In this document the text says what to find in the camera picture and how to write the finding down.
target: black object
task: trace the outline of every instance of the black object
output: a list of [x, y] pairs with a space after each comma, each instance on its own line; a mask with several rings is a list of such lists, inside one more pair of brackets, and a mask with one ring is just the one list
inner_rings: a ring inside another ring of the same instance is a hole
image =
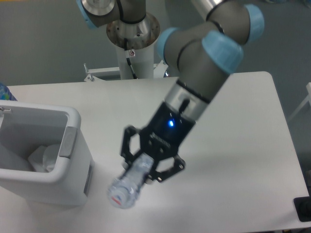
[[[154, 164], [146, 179], [158, 180], [162, 182], [176, 173], [182, 171], [186, 163], [180, 158], [178, 147], [195, 125], [194, 121], [189, 121], [181, 116], [180, 112], [172, 110], [166, 103], [162, 103], [150, 123], [139, 130], [134, 126], [128, 126], [124, 131], [121, 156], [131, 167], [133, 162], [143, 153], [153, 158]], [[140, 150], [136, 154], [130, 151], [131, 137], [139, 134]], [[173, 166], [165, 171], [156, 170], [159, 162], [168, 158], [174, 158]]]
[[294, 199], [298, 218], [301, 222], [311, 221], [311, 197], [301, 197]]

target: black cable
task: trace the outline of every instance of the black cable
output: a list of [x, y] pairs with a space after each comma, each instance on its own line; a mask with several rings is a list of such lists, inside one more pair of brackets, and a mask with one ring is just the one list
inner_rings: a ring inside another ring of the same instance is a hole
[[[124, 39], [124, 51], [127, 51], [127, 42], [128, 42], [128, 40], [127, 40], [127, 38], [125, 38], [125, 39]], [[133, 79], [137, 79], [137, 75], [136, 75], [136, 73], [135, 73], [135, 71], [134, 71], [134, 69], [133, 69], [133, 66], [132, 66], [132, 63], [131, 63], [130, 58], [127, 57], [127, 58], [126, 58], [126, 61], [127, 61], [127, 64], [128, 64], [128, 66], [130, 67], [130, 70], [131, 70], [131, 72], [132, 72]]]

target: blue bottle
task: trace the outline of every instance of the blue bottle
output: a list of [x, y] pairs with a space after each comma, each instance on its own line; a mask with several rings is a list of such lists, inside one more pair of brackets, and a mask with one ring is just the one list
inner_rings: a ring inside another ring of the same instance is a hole
[[6, 85], [0, 83], [0, 100], [13, 100], [17, 101], [15, 97], [11, 94], [10, 90]]

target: robotic arm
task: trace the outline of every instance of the robotic arm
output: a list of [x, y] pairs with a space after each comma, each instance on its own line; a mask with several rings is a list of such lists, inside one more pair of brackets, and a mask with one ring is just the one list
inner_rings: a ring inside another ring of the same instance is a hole
[[[118, 208], [130, 208], [144, 183], [163, 182], [186, 164], [178, 148], [217, 92], [243, 58], [240, 45], [259, 38], [264, 29], [261, 11], [234, 1], [195, 0], [206, 22], [188, 30], [170, 28], [159, 38], [157, 50], [166, 63], [180, 71], [180, 78], [149, 124], [124, 131], [121, 156], [125, 172], [112, 183], [108, 197]], [[140, 150], [132, 154], [130, 139], [140, 136]], [[160, 161], [174, 158], [173, 166], [156, 170]]]

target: white table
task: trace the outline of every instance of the white table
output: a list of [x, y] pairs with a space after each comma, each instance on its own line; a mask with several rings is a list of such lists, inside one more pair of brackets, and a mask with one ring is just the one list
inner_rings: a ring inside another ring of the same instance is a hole
[[68, 105], [96, 163], [89, 199], [66, 207], [0, 188], [3, 233], [242, 233], [303, 228], [293, 199], [307, 196], [270, 74], [232, 75], [180, 148], [187, 167], [146, 185], [135, 207], [112, 207], [106, 190], [123, 171], [123, 128], [147, 124], [175, 78], [12, 86], [19, 101]]

